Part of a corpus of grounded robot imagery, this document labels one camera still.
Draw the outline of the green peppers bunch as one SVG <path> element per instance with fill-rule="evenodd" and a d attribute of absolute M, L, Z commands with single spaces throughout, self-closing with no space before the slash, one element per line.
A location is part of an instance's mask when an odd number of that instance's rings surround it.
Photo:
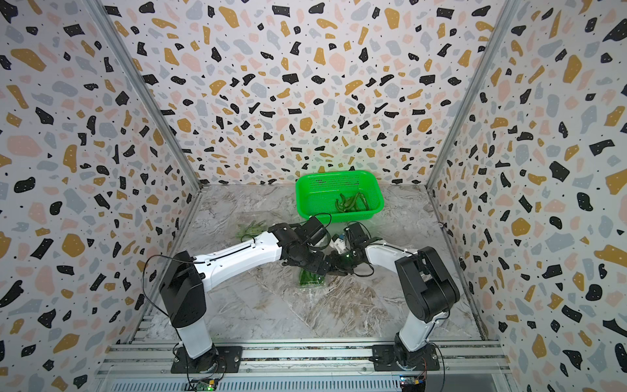
<path fill-rule="evenodd" d="M 357 192 L 350 196 L 340 194 L 339 198 L 335 201 L 335 207 L 340 213 L 365 212 L 370 210 L 366 195 L 362 192 Z"/>

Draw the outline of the green plastic mesh basket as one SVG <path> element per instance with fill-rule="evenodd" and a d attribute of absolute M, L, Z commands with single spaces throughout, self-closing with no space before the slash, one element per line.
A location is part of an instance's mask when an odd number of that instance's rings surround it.
<path fill-rule="evenodd" d="M 362 192 L 370 210 L 340 213 L 335 201 L 340 194 L 346 196 Z M 377 178 L 366 171 L 336 171 L 309 174 L 296 182 L 297 212 L 305 219 L 318 217 L 323 223 L 369 220 L 385 207 L 385 199 Z"/>

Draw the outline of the clear container peppers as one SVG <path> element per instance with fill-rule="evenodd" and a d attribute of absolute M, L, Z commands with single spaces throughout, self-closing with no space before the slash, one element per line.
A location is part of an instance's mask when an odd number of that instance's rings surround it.
<path fill-rule="evenodd" d="M 268 225 L 265 220 L 252 220 L 249 223 L 238 224 L 238 231 L 236 232 L 235 237 L 241 242 L 244 242 L 245 240 L 255 238 L 267 229 Z"/>
<path fill-rule="evenodd" d="M 298 287 L 301 290 L 314 289 L 325 285 L 325 277 L 315 274 L 306 269 L 301 269 L 298 277 Z"/>

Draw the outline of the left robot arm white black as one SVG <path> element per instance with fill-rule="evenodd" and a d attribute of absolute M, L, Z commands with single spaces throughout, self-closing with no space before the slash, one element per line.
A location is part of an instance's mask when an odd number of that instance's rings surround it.
<path fill-rule="evenodd" d="M 331 269 L 323 253 L 329 243 L 327 227 L 317 217 L 310 217 L 300 224 L 272 225 L 249 240 L 218 252 L 197 256 L 181 252 L 173 256 L 158 290 L 164 313 L 185 350 L 176 357 L 193 361 L 217 356 L 204 322 L 207 292 L 250 269 L 278 261 L 284 266 L 325 275 Z"/>

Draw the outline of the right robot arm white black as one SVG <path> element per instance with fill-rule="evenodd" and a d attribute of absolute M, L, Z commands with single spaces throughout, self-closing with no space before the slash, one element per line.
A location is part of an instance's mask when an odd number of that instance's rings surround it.
<path fill-rule="evenodd" d="M 460 291 L 447 266 L 432 247 L 409 250 L 372 237 L 359 222 L 344 229 L 346 250 L 332 265 L 342 274 L 354 274 L 360 265 L 395 272 L 409 313 L 395 338 L 402 354 L 422 351 L 432 331 L 446 320 L 460 300 Z"/>

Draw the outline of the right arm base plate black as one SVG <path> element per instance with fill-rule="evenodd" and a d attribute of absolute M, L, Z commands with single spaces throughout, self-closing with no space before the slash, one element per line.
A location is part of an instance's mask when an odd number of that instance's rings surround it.
<path fill-rule="evenodd" d="M 376 372 L 423 372 L 441 368 L 433 343 L 413 352 L 407 351 L 403 345 L 375 345 L 372 346 L 370 361 Z"/>

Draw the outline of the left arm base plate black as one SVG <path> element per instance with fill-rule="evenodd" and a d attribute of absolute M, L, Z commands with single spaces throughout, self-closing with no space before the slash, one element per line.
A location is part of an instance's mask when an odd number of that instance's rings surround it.
<path fill-rule="evenodd" d="M 241 346 L 213 346 L 210 351 L 192 359 L 184 346 L 175 351 L 175 361 L 171 366 L 172 374 L 222 374 L 237 373 L 243 357 Z"/>

